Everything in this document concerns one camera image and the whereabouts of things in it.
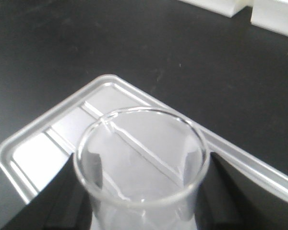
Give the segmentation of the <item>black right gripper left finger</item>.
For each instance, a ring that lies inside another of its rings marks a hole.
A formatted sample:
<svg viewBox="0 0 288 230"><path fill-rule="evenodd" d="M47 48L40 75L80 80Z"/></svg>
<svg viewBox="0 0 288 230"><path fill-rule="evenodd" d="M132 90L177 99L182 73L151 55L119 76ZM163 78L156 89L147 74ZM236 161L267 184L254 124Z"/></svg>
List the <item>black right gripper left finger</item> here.
<svg viewBox="0 0 288 230"><path fill-rule="evenodd" d="M53 180L3 230L89 230L89 194L78 181L73 156Z"/></svg>

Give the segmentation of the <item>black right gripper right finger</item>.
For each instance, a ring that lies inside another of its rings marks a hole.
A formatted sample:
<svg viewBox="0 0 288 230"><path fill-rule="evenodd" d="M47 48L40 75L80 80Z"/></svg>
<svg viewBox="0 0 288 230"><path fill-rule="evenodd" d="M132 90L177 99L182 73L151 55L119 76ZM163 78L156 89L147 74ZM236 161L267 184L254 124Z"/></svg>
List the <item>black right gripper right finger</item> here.
<svg viewBox="0 0 288 230"><path fill-rule="evenodd" d="M212 152L195 220L199 230L288 230L288 203Z"/></svg>

